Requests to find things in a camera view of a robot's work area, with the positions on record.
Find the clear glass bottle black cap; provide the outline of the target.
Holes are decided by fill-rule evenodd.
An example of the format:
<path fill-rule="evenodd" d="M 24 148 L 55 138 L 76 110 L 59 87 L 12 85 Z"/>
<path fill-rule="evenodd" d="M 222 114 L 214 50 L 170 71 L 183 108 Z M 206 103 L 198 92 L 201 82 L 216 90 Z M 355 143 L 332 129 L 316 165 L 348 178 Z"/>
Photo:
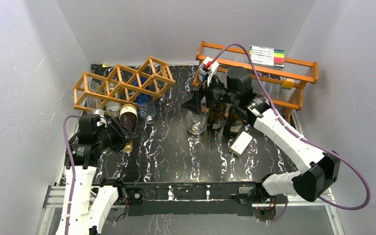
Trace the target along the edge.
<path fill-rule="evenodd" d="M 207 113 L 202 110 L 196 114 L 190 110 L 187 112 L 188 131 L 193 135 L 201 135 L 206 128 Z"/>

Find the brown wine bottle gold cap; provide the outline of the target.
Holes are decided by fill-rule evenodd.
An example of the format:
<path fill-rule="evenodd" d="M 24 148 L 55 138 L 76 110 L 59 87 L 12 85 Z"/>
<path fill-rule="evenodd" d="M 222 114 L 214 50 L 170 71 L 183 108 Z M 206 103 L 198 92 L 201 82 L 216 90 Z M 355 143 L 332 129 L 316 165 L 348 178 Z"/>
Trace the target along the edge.
<path fill-rule="evenodd" d="M 135 129 L 138 121 L 137 108 L 133 104 L 124 104 L 119 112 L 119 121 L 128 131 L 131 132 L 130 139 L 126 142 L 123 150 L 125 153 L 131 153 L 133 150 L 133 140 L 138 137 Z"/>

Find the dark wine bottle brown label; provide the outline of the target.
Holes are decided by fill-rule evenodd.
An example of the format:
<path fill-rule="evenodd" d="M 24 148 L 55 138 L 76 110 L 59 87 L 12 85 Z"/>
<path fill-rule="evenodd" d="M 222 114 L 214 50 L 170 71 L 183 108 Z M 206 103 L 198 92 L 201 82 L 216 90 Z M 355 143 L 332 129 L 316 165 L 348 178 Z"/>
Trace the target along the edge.
<path fill-rule="evenodd" d="M 227 104 L 217 101 L 211 101 L 207 118 L 207 129 L 218 131 L 222 127 L 226 113 Z"/>

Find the clear glass bottle white label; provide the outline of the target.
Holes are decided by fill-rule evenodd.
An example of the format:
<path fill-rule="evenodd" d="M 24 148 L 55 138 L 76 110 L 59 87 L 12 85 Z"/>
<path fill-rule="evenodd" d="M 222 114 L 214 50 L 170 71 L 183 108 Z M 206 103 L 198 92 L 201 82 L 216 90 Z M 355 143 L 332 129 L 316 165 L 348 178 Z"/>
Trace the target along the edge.
<path fill-rule="evenodd" d="M 113 91 L 114 88 L 115 88 L 115 85 L 113 83 L 109 83 L 109 91 L 110 91 L 110 93 L 112 93 L 112 91 Z M 119 98 L 119 96 L 118 96 L 117 93 L 114 94 L 114 98 Z M 119 117 L 120 109 L 121 109 L 121 104 L 120 103 L 109 101 L 106 104 L 106 111 L 112 117 Z"/>

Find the dark wine bottle cream label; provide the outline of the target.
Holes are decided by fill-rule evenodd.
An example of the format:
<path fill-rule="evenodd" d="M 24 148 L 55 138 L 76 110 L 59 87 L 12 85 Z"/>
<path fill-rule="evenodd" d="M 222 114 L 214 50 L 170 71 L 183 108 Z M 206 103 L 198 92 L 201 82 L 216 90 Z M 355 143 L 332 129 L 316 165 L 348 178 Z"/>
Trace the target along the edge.
<path fill-rule="evenodd" d="M 244 119 L 238 115 L 235 106 L 231 106 L 223 129 L 223 135 L 230 139 L 235 138 L 239 134 L 243 123 Z"/>

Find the clear square bottle dark cap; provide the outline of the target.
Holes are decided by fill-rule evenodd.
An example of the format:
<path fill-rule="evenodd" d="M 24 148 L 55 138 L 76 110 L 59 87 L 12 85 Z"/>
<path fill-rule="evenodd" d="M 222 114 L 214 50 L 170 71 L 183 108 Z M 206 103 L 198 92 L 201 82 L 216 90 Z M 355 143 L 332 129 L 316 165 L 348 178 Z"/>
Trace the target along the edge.
<path fill-rule="evenodd" d="M 89 81 L 88 82 L 88 88 L 89 91 L 95 94 L 100 94 L 100 84 L 95 81 Z M 98 114 L 101 116 L 104 116 L 105 112 L 103 108 L 99 108 L 99 105 L 101 104 L 101 99 L 93 97 L 93 96 L 87 96 L 86 98 L 86 105 L 88 108 L 90 108 L 91 112 L 93 114 Z"/>

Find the blue plastic bottle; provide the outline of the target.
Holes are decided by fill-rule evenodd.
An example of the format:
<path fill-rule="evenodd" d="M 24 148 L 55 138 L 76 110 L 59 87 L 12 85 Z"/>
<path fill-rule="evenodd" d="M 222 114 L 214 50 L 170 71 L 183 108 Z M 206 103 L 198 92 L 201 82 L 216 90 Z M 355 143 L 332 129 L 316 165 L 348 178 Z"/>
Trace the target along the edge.
<path fill-rule="evenodd" d="M 148 94 L 140 93 L 136 98 L 136 102 L 138 104 L 140 118 L 144 119 L 147 124 L 153 124 L 156 115 L 153 97 Z"/>

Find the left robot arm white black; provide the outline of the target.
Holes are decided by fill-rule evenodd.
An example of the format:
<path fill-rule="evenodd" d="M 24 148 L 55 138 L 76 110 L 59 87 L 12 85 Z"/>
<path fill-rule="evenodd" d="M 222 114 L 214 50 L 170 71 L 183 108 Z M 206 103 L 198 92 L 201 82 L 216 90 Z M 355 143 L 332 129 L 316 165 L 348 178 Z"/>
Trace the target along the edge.
<path fill-rule="evenodd" d="M 98 114 L 87 114 L 77 117 L 78 130 L 68 137 L 66 124 L 71 117 L 67 116 L 63 121 L 66 186 L 56 234 L 99 235 L 112 206 L 128 204 L 131 199 L 121 179 L 105 178 L 94 201 L 90 202 L 99 158 L 107 148 L 121 151 L 138 135 L 118 117 L 107 119 Z"/>

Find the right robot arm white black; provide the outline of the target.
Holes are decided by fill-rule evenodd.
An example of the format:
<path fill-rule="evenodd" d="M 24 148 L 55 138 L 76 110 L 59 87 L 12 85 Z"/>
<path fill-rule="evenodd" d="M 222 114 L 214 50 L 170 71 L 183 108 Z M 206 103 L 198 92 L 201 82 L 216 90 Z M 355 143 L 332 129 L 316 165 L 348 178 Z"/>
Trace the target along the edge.
<path fill-rule="evenodd" d="M 264 176 L 250 192 L 252 197 L 268 203 L 275 195 L 299 195 L 314 202 L 336 182 L 340 161 L 333 153 L 305 143 L 304 137 L 271 108 L 267 99 L 253 92 L 252 76 L 245 68 L 228 68 L 226 77 L 224 86 L 217 75 L 209 75 L 181 106 L 199 114 L 203 98 L 208 106 L 213 101 L 231 104 L 243 120 L 266 135 L 292 160 L 297 171 Z"/>

